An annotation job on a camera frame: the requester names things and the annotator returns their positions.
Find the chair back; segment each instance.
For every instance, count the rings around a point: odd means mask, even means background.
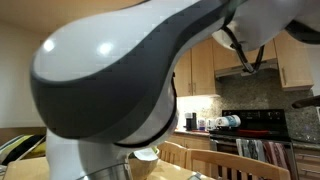
[[[186,168],[193,170],[195,160],[205,162],[205,169],[202,172],[215,179],[290,180],[290,173],[284,168],[233,154],[189,149]]]
[[[159,159],[186,168],[187,148],[168,141],[157,147],[160,150]]]

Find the upper cabinet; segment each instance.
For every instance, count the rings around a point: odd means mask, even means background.
[[[313,86],[305,44],[281,32],[275,39],[279,72],[284,90],[303,90]]]
[[[214,70],[223,70],[232,67],[242,66],[238,54],[235,51],[229,50],[221,46],[213,39],[214,49]],[[246,52],[245,55],[250,63],[256,61],[259,50]],[[277,58],[273,40],[268,42],[264,48],[263,61]]]
[[[175,67],[175,86],[178,97],[217,94],[212,38],[188,50]]]

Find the range hood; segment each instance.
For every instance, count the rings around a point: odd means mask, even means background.
[[[219,77],[236,75],[236,74],[240,74],[241,76],[251,75],[250,73],[243,72],[243,69],[244,68],[241,65],[241,66],[236,66],[236,67],[230,67],[227,69],[216,70],[215,77],[219,78]],[[262,69],[279,69],[277,59],[270,59],[270,60],[262,61],[259,70],[262,70]]]

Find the oven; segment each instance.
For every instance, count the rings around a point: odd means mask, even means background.
[[[210,131],[210,148],[212,151],[239,155],[237,139],[282,144],[288,156],[291,177],[293,180],[298,180],[293,146],[286,128],[283,110],[224,110],[222,114],[225,116],[238,115],[241,119],[241,125],[238,129]]]

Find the white wall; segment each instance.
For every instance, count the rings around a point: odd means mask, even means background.
[[[32,55],[44,38],[0,22],[0,128],[44,126],[29,84]]]
[[[320,95],[320,45],[307,45],[314,86],[313,94]],[[317,108],[320,121],[320,108]]]

